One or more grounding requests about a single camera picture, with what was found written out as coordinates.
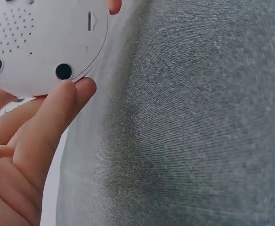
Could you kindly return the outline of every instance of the gray fabric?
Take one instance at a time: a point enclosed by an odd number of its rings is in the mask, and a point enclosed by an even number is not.
[[[125,0],[70,127],[58,226],[275,226],[275,0]]]

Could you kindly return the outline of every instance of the fabric texture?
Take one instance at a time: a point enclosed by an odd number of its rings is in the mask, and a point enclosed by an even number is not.
[[[275,226],[275,0],[123,2],[57,225]]]

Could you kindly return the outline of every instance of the hand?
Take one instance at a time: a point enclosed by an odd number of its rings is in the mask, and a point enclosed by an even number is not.
[[[109,0],[112,14],[121,0]],[[62,133],[96,92],[92,79],[62,81],[0,117],[0,226],[38,226],[45,180]],[[0,89],[0,109],[16,97]]]

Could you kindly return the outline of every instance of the round white device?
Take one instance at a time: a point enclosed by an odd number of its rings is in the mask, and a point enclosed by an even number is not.
[[[108,32],[106,0],[0,0],[0,87],[48,94],[86,76]]]

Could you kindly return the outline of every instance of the gray textile surface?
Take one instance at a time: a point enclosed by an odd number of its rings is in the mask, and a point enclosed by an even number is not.
[[[275,0],[124,0],[95,79],[58,226],[275,226]]]

